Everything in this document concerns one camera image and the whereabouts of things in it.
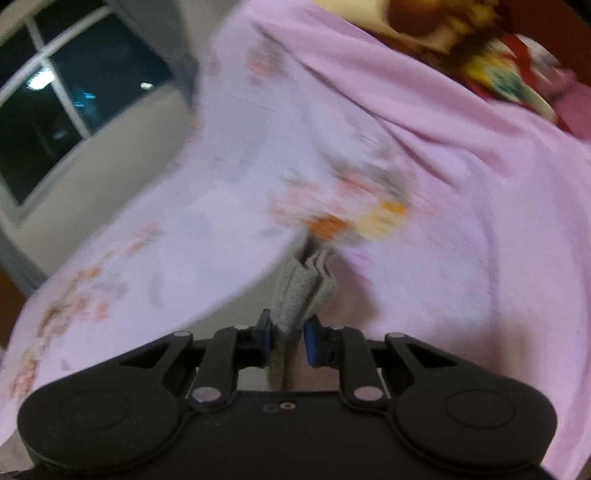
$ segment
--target pink fabric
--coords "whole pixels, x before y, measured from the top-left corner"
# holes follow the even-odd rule
[[[552,107],[575,137],[591,142],[591,88],[575,82],[559,95]]]
[[[588,146],[518,106],[477,98],[313,5],[255,0],[249,16],[381,119],[432,175],[459,195],[477,192],[493,246],[496,367],[550,398],[558,431],[544,466],[574,479],[591,450]]]

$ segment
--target bedsheet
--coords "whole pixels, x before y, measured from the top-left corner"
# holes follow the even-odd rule
[[[303,0],[241,5],[199,92],[168,172],[21,313],[0,442],[32,390],[199,321],[308,229],[337,252],[324,322],[532,384],[558,412],[544,466],[574,479],[591,450],[588,146]]]

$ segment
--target beige wall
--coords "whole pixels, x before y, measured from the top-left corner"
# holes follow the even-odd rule
[[[195,55],[235,0],[178,0]],[[0,15],[0,37],[46,0],[17,0]],[[96,228],[160,174],[180,149],[191,112],[175,88],[132,106],[76,149],[35,209],[16,225],[0,210],[6,235],[46,274],[53,273]]]

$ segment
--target white window frame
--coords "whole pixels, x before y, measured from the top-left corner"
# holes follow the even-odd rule
[[[0,107],[27,79],[31,77],[33,73],[35,73],[39,68],[45,67],[46,69],[51,70],[53,73],[54,80],[51,82],[51,87],[53,88],[57,99],[61,103],[72,124],[77,129],[81,140],[66,155],[58,160],[56,165],[54,165],[54,167],[45,175],[45,177],[43,177],[43,179],[35,186],[35,188],[21,205],[17,203],[6,181],[0,174],[0,207],[5,216],[7,216],[8,219],[15,224],[15,226],[19,226],[24,221],[24,219],[39,205],[39,203],[41,203],[41,201],[49,193],[52,185],[64,174],[68,167],[71,166],[76,157],[80,155],[80,150],[85,146],[86,140],[93,136],[86,125],[86,121],[74,106],[74,103],[70,98],[70,95],[68,94],[68,91],[50,57],[69,41],[112,14],[112,11],[109,7],[99,7],[82,19],[78,20],[78,22],[74,23],[72,26],[64,30],[56,38],[46,44],[43,41],[34,16],[37,15],[39,11],[46,7],[49,3],[51,2],[43,2],[39,8],[35,9],[34,12],[30,12],[26,17],[21,18],[18,21],[15,30],[19,29],[23,25],[26,26],[31,39],[33,40],[33,45],[35,46],[37,53],[21,68],[19,68],[3,85],[3,87],[0,88]],[[107,126],[108,123],[120,115],[123,115],[129,108],[138,104],[139,102],[142,102],[144,99],[152,97],[153,99],[158,98],[160,96],[160,94],[156,95],[158,90],[165,91],[169,88],[170,81],[164,82],[148,95],[139,98],[136,102],[130,103],[127,107],[121,110],[118,115],[107,122],[107,124],[103,125],[103,127]],[[98,134],[103,127],[97,130],[94,135]]]

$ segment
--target gray curtain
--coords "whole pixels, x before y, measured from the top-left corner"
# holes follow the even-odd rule
[[[0,266],[25,297],[30,297],[47,276],[0,229]]]
[[[175,0],[105,0],[113,12],[168,64],[189,106],[197,60]]]

